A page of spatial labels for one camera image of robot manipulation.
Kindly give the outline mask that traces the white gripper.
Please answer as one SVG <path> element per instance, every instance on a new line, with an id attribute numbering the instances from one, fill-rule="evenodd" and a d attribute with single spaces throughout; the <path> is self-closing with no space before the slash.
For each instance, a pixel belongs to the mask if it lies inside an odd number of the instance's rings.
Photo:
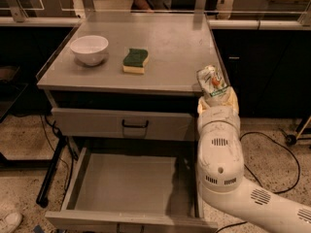
<path id="1" fill-rule="evenodd" d="M 198 99 L 197 131 L 201 132 L 203 127 L 210 123 L 227 123 L 240 132 L 239 104 L 237 95 L 232 86 L 227 89 L 226 106 L 215 106 L 206 110 L 207 104 L 203 96 Z"/>

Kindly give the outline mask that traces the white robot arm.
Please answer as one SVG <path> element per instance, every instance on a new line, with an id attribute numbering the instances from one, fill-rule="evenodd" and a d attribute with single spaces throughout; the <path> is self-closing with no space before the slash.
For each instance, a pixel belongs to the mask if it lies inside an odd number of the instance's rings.
<path id="1" fill-rule="evenodd" d="M 205 89 L 198 100 L 197 190 L 215 209 L 269 233 L 311 233 L 311 208 L 244 177 L 240 117 L 234 90 Z"/>

